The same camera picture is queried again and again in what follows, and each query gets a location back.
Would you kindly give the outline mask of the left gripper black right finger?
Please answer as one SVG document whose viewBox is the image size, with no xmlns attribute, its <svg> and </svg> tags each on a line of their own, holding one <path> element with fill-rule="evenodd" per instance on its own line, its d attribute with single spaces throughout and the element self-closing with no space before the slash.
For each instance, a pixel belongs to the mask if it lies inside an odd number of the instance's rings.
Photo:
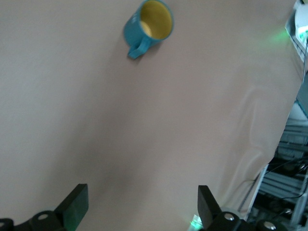
<svg viewBox="0 0 308 231">
<path fill-rule="evenodd" d="M 263 219 L 252 225 L 232 212 L 223 212 L 206 185 L 198 186 L 197 208 L 203 231 L 287 231 L 274 220 Z"/>
</svg>

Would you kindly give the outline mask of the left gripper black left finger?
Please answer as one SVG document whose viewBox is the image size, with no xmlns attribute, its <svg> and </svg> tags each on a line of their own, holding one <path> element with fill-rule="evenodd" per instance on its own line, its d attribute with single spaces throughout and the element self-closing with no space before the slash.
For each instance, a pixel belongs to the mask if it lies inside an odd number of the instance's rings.
<svg viewBox="0 0 308 231">
<path fill-rule="evenodd" d="M 53 211 L 41 211 L 18 225 L 15 225 L 10 218 L 2 218 L 0 229 L 2 231 L 75 231 L 88 208 L 88 185 L 78 184 Z"/>
</svg>

